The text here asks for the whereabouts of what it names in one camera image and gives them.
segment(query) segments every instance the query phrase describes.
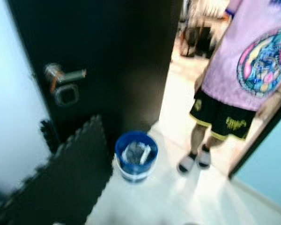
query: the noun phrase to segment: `light blue wall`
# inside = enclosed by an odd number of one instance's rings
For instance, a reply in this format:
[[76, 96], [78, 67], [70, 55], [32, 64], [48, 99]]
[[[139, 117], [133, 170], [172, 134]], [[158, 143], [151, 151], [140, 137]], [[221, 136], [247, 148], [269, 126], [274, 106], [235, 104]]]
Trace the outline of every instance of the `light blue wall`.
[[281, 120], [236, 177], [281, 206]]
[[46, 108], [10, 12], [0, 0], [0, 196], [21, 185], [50, 154], [39, 131]]

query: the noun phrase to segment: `trash in bucket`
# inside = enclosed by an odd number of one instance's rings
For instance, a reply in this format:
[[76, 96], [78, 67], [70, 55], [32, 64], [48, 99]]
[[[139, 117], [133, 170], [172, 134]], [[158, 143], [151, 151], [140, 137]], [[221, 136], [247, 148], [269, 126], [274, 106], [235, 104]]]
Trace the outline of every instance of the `trash in bucket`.
[[147, 134], [133, 131], [116, 143], [115, 157], [121, 175], [129, 182], [145, 180], [153, 170], [158, 153], [155, 141]]

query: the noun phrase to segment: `black door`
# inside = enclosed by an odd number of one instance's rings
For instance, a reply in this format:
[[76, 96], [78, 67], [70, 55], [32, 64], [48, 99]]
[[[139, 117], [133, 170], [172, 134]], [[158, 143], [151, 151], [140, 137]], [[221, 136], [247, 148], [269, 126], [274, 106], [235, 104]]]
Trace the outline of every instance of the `black door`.
[[[93, 114], [102, 115], [111, 144], [121, 133], [147, 131], [158, 120], [180, 1], [8, 2], [61, 141]], [[48, 63], [59, 64], [66, 75], [82, 69], [87, 74], [58, 84], [52, 94], [44, 73]]]

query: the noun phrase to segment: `person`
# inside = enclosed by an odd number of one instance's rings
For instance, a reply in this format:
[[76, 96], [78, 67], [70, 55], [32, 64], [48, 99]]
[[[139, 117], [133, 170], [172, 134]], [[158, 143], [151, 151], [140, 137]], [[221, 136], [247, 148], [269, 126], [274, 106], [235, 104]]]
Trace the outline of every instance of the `person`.
[[[255, 116], [265, 119], [281, 102], [281, 0], [231, 0], [232, 16], [209, 65], [195, 82], [196, 120], [191, 151], [178, 170], [190, 172], [194, 162], [211, 164], [210, 148], [229, 135], [244, 140]], [[211, 135], [202, 145], [206, 129]]]

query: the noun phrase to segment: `bucket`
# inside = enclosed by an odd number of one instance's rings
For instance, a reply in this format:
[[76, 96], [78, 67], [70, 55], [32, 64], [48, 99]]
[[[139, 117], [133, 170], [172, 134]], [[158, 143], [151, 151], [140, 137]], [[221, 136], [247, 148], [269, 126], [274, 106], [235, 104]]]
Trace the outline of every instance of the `bucket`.
[[[143, 165], [129, 164], [122, 159], [122, 153], [126, 147], [132, 142], [141, 142], [149, 145], [151, 151]], [[138, 183], [145, 180], [153, 171], [158, 153], [158, 147], [151, 137], [140, 131], [132, 131], [123, 134], [116, 142], [115, 158], [117, 165], [121, 171], [122, 177], [132, 183]]]

